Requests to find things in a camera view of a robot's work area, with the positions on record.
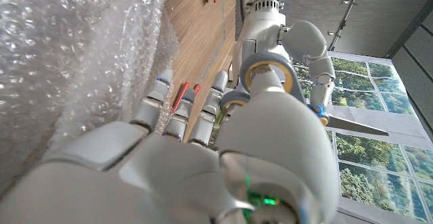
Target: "robotic hand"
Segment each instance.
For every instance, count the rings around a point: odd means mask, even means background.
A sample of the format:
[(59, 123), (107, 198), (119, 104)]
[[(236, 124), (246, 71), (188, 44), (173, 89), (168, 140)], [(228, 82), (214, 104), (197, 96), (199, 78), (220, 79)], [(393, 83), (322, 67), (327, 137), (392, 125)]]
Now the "robotic hand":
[[(0, 202), (0, 223), (329, 223), (338, 172), (323, 114), (334, 69), (309, 22), (285, 27), (284, 0), (246, 0), (224, 96), (220, 72), (188, 143), (186, 91), (162, 135), (154, 133), (172, 79), (164, 71), (130, 123), (112, 122), (47, 152)], [(309, 66), (313, 113), (290, 56)], [(281, 84), (273, 68), (283, 71)], [(225, 120), (208, 145), (221, 107)]]

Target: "wood surface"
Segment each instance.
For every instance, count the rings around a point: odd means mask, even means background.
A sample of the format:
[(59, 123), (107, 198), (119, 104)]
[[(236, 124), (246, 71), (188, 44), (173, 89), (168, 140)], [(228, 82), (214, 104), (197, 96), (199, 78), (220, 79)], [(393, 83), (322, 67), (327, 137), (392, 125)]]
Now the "wood surface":
[(184, 82), (191, 87), (203, 76), (200, 92), (195, 98), (185, 140), (188, 139), (197, 116), (209, 93), (215, 75), (228, 70), (235, 40), (235, 0), (167, 0), (165, 9), (177, 34), (180, 53), (173, 62), (175, 92)]

